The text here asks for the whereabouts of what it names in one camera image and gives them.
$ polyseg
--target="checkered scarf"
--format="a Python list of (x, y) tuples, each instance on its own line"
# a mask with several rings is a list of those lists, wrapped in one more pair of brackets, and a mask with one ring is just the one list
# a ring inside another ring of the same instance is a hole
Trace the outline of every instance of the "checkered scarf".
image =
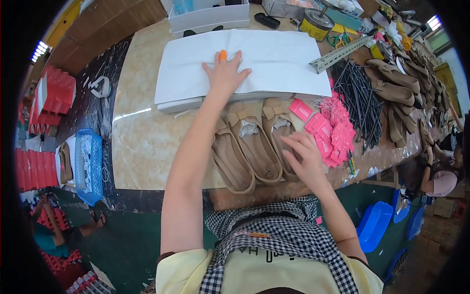
[[(301, 197), (295, 200), (264, 205), (261, 207), (211, 212), (205, 224), (219, 239), (212, 261), (204, 276), (200, 294), (218, 294), (222, 288), (225, 260), (237, 248), (259, 247), (276, 254), (298, 256), (324, 262), (341, 293), (358, 293), (353, 276), (344, 262), (330, 233), (315, 222), (317, 199)], [(248, 216), (262, 212), (289, 212), (298, 219), (286, 216), (258, 218), (232, 228)], [(268, 234), (268, 238), (255, 238), (237, 232)]]

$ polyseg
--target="metal rail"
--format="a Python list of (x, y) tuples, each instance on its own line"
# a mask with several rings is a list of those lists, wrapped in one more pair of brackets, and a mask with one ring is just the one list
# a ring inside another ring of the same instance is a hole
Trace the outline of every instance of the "metal rail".
[(332, 65), (340, 61), (343, 57), (351, 54), (352, 52), (356, 51), (357, 49), (364, 46), (373, 39), (373, 36), (357, 39), (356, 41), (351, 42), (344, 47), (338, 48), (318, 59), (313, 60), (309, 64), (313, 67), (313, 70), (316, 73), (321, 73), (325, 69), (331, 67)]

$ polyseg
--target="yellow shirt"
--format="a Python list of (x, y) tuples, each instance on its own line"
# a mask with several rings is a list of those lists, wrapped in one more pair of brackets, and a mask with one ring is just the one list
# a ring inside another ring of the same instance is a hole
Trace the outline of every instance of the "yellow shirt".
[[(194, 249), (164, 258), (157, 266), (157, 294), (197, 294), (212, 259), (212, 250)], [(359, 260), (341, 254), (361, 294), (382, 293), (380, 278)], [(255, 294), (287, 287), (305, 294), (339, 294), (328, 265), (311, 259), (276, 256), (271, 251), (236, 249), (225, 263), (223, 294)]]

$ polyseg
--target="blue plastic basket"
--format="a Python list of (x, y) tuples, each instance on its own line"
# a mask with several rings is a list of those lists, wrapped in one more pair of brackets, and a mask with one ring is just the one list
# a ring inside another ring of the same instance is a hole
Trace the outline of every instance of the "blue plastic basket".
[[(83, 160), (83, 152), (80, 148), (81, 138), (83, 135), (91, 135), (91, 192), (85, 193), (85, 162)], [(88, 205), (94, 206), (96, 201), (103, 198), (103, 180), (101, 176), (102, 166), (102, 142), (103, 139), (95, 134), (91, 128), (84, 128), (77, 132), (75, 143), (75, 185), (77, 187), (78, 196)]]
[(424, 214), (424, 207), (416, 210), (410, 217), (409, 224), (408, 224), (408, 240), (411, 241), (415, 236), (416, 232), (418, 232), (419, 228), (421, 227), (421, 219), (423, 218)]
[(392, 200), (394, 223), (401, 222), (408, 215), (408, 212), (410, 211), (410, 205), (408, 204), (407, 207), (400, 210), (400, 212), (397, 214), (397, 204), (398, 204), (399, 199), (401, 199), (400, 190), (395, 189), (395, 191), (393, 192), (393, 200)]
[(372, 252), (377, 248), (392, 218), (392, 213), (393, 208), (382, 201), (367, 207), (357, 228), (360, 247), (364, 253)]

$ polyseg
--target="wooden table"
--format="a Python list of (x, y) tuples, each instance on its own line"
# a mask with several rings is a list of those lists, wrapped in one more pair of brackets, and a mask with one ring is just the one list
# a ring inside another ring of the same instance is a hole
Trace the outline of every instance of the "wooden table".
[[(322, 56), (330, 51), (333, 51), (333, 48), (326, 40), (323, 40), (317, 44)], [(361, 47), (352, 55), (352, 60), (359, 65), (365, 65), (365, 61), (370, 58), (372, 58), (372, 56), (370, 55), (369, 49), (366, 47)], [(378, 71), (371, 68), (365, 68), (365, 70), (372, 81), (383, 79)], [(382, 112), (381, 116), (383, 135), (380, 138), (379, 146), (366, 151), (366, 153), (362, 155), (364, 150), (363, 141), (361, 140), (361, 142), (356, 143), (356, 137), (353, 138), (353, 142), (356, 147), (353, 153), (353, 158), (356, 169), (359, 170), (357, 176), (354, 178), (349, 177), (349, 170), (347, 168), (346, 162), (337, 168), (329, 169), (327, 173), (327, 179), (335, 190), (367, 179), (375, 175), (377, 171), (380, 173), (406, 161), (407, 159), (411, 159), (420, 153), (422, 149), (422, 142), (419, 135), (419, 128), (417, 128), (415, 133), (407, 135), (407, 145), (403, 148), (396, 148), (394, 143), (390, 141), (386, 111), (387, 106), (384, 107), (384, 111)], [(411, 117), (417, 122), (419, 118), (424, 118), (423, 111), (414, 110), (411, 113)], [(446, 135), (445, 133), (439, 132), (439, 130), (435, 128), (432, 130), (432, 133), (433, 137), (440, 139)], [(312, 192), (302, 182), (280, 182), (279, 185), (274, 187), (257, 185), (253, 194), (245, 196), (234, 195), (227, 189), (211, 189), (210, 197), (214, 203), (215, 210), (226, 210), (233, 208), (260, 206), (309, 195), (311, 193)]]
[[(264, 12), (263, 8), (251, 4), (250, 26), (246, 29), (269, 30), (254, 20), (254, 15), (258, 12)], [(296, 29), (289, 19), (280, 18), (280, 21), (279, 30)], [(175, 117), (173, 114), (159, 112), (154, 104), (155, 85), (163, 49), (173, 40), (169, 30), (168, 20), (163, 20), (140, 30), (133, 36), (119, 78), (111, 131), (116, 189), (140, 191), (141, 196), (143, 192), (150, 191), (155, 194), (158, 201), (163, 196), (176, 150), (197, 114), (197, 110), (194, 110)], [(318, 47), (322, 55), (333, 49), (326, 40), (318, 43)], [(360, 65), (364, 65), (365, 60), (370, 58), (370, 53), (365, 47), (352, 55), (352, 59)], [(366, 68), (366, 72), (372, 80), (380, 78), (379, 73), (370, 68)], [(414, 111), (411, 115), (417, 119), (423, 113)], [(366, 179), (420, 152), (421, 139), (418, 132), (407, 137), (406, 147), (398, 149), (387, 139), (388, 125), (385, 112), (381, 120), (384, 135), (379, 146), (362, 156), (362, 143), (355, 143), (353, 156), (356, 168), (359, 170), (355, 178), (349, 178), (345, 164), (329, 169), (327, 178), (334, 189)], [(205, 195), (206, 191), (209, 191), (215, 210), (263, 205), (311, 193), (303, 183), (281, 182), (275, 187), (257, 185), (255, 192), (247, 196), (233, 195), (223, 187), (225, 184), (217, 167), (213, 161), (210, 161), (203, 189)]]

